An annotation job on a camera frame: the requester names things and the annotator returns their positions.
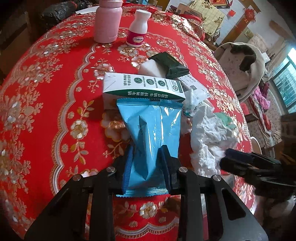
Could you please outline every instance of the blue plastic wrapper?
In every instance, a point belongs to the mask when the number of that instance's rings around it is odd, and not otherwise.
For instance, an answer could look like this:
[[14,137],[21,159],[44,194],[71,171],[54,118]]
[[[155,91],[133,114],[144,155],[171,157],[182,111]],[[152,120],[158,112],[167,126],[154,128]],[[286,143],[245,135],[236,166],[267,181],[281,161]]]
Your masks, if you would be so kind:
[[125,197],[167,194],[158,149],[167,145],[178,156],[183,104],[159,100],[118,99],[117,106],[135,144]]

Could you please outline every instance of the green round logo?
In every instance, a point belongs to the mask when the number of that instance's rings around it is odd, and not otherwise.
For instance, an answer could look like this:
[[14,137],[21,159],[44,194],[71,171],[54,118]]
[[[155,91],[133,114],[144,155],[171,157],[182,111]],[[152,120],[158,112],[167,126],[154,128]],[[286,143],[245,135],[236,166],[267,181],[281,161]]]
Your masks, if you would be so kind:
[[164,83],[162,80],[159,80],[159,81],[158,81],[158,84],[159,84],[160,86],[165,86],[165,83]]
[[152,80],[152,79],[147,79],[146,81],[147,81],[147,83],[150,84],[150,85],[153,85],[153,84],[154,84],[154,80]]
[[134,78],[133,79],[137,84],[141,84],[143,81],[141,78]]

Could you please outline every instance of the bottle label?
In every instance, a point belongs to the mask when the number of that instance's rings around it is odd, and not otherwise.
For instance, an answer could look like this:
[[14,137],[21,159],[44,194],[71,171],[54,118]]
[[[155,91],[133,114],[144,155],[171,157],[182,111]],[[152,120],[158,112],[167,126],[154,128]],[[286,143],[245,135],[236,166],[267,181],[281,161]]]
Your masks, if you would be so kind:
[[128,31],[126,41],[133,45],[141,46],[143,44],[146,34],[137,34],[132,31]]

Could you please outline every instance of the green snack wrapper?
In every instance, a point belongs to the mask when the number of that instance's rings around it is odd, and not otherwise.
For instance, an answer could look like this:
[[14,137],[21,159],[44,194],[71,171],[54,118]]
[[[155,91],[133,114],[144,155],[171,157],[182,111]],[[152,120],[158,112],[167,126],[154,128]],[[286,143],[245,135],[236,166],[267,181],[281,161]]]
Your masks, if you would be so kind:
[[165,77],[167,79],[173,80],[180,76],[189,74],[189,69],[179,63],[172,55],[167,52],[158,53],[151,56],[149,59],[153,59],[165,69]]

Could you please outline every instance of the white bottle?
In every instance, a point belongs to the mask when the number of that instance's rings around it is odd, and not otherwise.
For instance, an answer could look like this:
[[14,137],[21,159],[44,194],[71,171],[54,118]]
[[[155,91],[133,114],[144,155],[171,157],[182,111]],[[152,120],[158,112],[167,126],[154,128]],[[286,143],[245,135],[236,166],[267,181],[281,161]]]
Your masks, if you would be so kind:
[[147,33],[147,21],[151,13],[144,10],[136,10],[135,20],[131,23],[126,43],[132,47],[141,47]]

